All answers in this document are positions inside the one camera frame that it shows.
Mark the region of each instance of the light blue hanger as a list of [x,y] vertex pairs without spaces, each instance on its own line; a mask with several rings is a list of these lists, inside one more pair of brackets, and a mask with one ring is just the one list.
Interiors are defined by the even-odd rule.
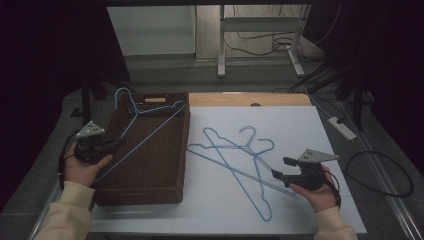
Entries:
[[133,124],[133,122],[135,121],[135,119],[137,119],[137,117],[140,116],[141,114],[153,112],[153,111],[159,111],[159,110],[163,110],[163,109],[174,108],[177,104],[182,104],[182,106],[177,111],[175,111],[175,113],[172,114],[168,119],[166,119],[159,127],[157,127],[152,133],[150,133],[145,139],[141,140],[141,142],[139,144],[137,144],[137,146],[135,146],[131,151],[129,151],[123,158],[121,158],[118,162],[116,162],[115,165],[113,165],[111,168],[109,168],[102,176],[97,178],[96,182],[99,182],[104,177],[106,177],[111,171],[113,171],[113,169],[115,169],[119,164],[121,164],[125,159],[127,159],[137,148],[139,148],[151,136],[153,136],[157,131],[159,131],[159,129],[161,129],[165,124],[167,124],[172,118],[175,117],[175,115],[177,115],[179,112],[181,112],[185,107],[184,101],[180,100],[180,101],[176,101],[173,105],[164,105],[164,106],[157,107],[157,108],[154,108],[154,109],[149,109],[149,110],[146,110],[146,111],[139,111],[136,107],[134,99],[132,98],[131,92],[127,88],[120,88],[115,92],[115,111],[118,109],[117,94],[118,94],[119,91],[127,91],[130,94],[130,99],[131,99],[132,105],[134,107],[134,113],[135,113],[134,118],[131,120],[130,124],[128,124],[128,126],[124,130],[124,132],[121,134],[121,137],[125,136],[125,134],[127,133],[128,129],[130,129],[130,127]]
[[[271,206],[270,206],[269,202],[265,199],[264,185],[265,186],[268,186],[268,187],[270,187],[272,189],[275,189],[277,191],[280,191],[282,193],[288,194],[290,196],[294,196],[294,193],[289,192],[289,191],[287,191],[287,190],[285,190],[285,189],[283,189],[281,187],[275,186],[272,183],[269,183],[267,181],[262,180],[261,173],[260,173],[260,170],[259,170],[257,161],[259,161],[269,171],[271,171],[271,167],[260,157],[260,155],[261,154],[264,154],[265,152],[268,152],[268,151],[271,151],[272,149],[274,149],[275,144],[270,139],[257,139],[257,141],[267,141],[267,142],[271,143],[271,147],[270,148],[267,148],[265,150],[262,150],[260,152],[255,152],[255,151],[253,151],[251,149],[251,144],[252,144],[252,141],[253,141],[253,139],[254,139],[254,137],[256,135],[256,129],[254,127],[252,127],[252,126],[246,126],[246,127],[242,128],[242,129],[240,129],[239,133],[242,133],[245,130],[252,130],[252,135],[250,136],[250,138],[248,139],[248,141],[247,141],[247,143],[245,145],[238,145],[238,144],[234,143],[233,141],[220,136],[219,133],[216,130],[214,130],[213,128],[205,127],[203,129],[203,133],[205,134],[205,136],[207,137],[207,139],[209,140],[209,142],[211,143],[211,145],[210,146],[204,146],[202,144],[193,143],[193,144],[189,144],[187,146],[187,151],[189,151],[189,152],[191,152],[191,153],[193,153],[193,154],[195,154],[197,156],[200,156],[202,158],[205,158],[206,160],[209,160],[209,161],[211,161],[213,163],[216,163],[216,164],[218,164],[218,165],[220,165],[222,167],[225,167],[225,168],[229,169],[231,171],[231,173],[233,174],[234,178],[237,180],[237,182],[239,183],[239,185],[243,189],[243,191],[246,194],[246,196],[249,198],[250,202],[255,207],[256,211],[261,216],[261,218],[265,222],[268,222],[268,221],[270,221],[272,219],[272,210],[271,210]],[[224,141],[228,142],[229,144],[228,145],[216,145],[215,142],[212,140],[211,136],[209,135],[208,131],[211,131],[211,132],[215,133],[216,138],[221,139],[221,140],[224,140]],[[198,152],[190,149],[192,147],[200,147],[202,149],[215,149],[216,152],[218,153],[218,155],[220,156],[220,158],[221,158],[222,161],[219,161],[219,160],[213,159],[213,158],[211,158],[209,156],[200,154],[200,153],[198,153]],[[249,154],[250,156],[252,156],[253,157],[253,162],[255,164],[255,169],[256,169],[257,177],[255,177],[255,176],[253,176],[251,174],[248,174],[246,172],[243,172],[243,171],[241,171],[239,169],[236,169],[236,168],[232,167],[230,164],[228,164],[228,161],[225,159],[225,157],[221,153],[220,149],[239,149],[239,150],[242,150],[245,153]],[[243,183],[240,181],[240,179],[239,179],[239,177],[237,176],[236,173],[237,174],[240,174],[242,176],[245,176],[245,177],[247,177],[247,178],[249,178],[251,180],[254,180],[256,182],[259,182],[259,184],[261,186],[261,198],[262,198],[262,201],[264,201],[265,204],[268,207],[268,211],[269,211],[269,216],[268,217],[266,217],[261,212],[261,210],[259,209],[259,207],[255,203],[255,201],[253,200],[253,198],[251,197],[251,195],[249,194],[249,192],[247,191],[247,189],[244,187]]]

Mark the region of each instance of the metal stand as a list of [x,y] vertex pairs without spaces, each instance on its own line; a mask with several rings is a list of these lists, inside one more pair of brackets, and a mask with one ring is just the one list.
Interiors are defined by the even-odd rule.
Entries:
[[289,56],[298,77],[305,72],[299,63],[297,45],[309,13],[310,5],[304,5],[300,17],[225,17],[225,6],[220,6],[220,41],[218,55],[218,77],[225,77],[226,32],[294,32],[293,44]]

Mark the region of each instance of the beige sleeve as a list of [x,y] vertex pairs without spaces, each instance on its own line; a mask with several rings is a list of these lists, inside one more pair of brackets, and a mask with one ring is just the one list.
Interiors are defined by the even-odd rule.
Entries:
[[318,233],[314,237],[315,240],[358,239],[355,230],[343,221],[338,207],[315,213],[315,218],[318,224]]
[[91,224],[91,212],[88,208],[93,194],[94,189],[65,182],[61,197],[50,204],[35,239],[85,239]]

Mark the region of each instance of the brown tray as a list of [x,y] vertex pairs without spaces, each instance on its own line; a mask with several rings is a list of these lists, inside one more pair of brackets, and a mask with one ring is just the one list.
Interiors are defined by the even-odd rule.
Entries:
[[[131,155],[96,183],[94,201],[99,206],[180,203],[190,124],[187,93],[132,94],[140,110],[164,108],[140,115],[126,133],[126,140],[112,162],[98,176],[145,140]],[[183,109],[170,117],[181,107]],[[129,94],[121,94],[106,137],[117,139],[134,118]]]

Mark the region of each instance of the human hand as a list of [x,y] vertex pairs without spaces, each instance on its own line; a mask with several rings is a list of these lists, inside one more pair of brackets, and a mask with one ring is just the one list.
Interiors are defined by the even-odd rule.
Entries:
[[86,164],[74,157],[76,142],[71,145],[65,155],[65,181],[79,183],[90,187],[96,180],[97,173],[111,160],[112,155],[107,155],[95,165]]
[[[326,172],[325,178],[330,183],[334,184],[333,179],[331,178],[331,175],[328,173],[330,172],[330,169],[324,165],[322,166],[322,169]],[[315,212],[321,212],[321,211],[337,206],[334,193],[330,189],[330,187],[327,186],[326,184],[324,184],[320,189],[316,191],[306,190],[302,188],[301,186],[293,184],[293,183],[291,183],[289,187],[294,192],[305,197],[306,200],[308,200],[308,202],[311,204]]]

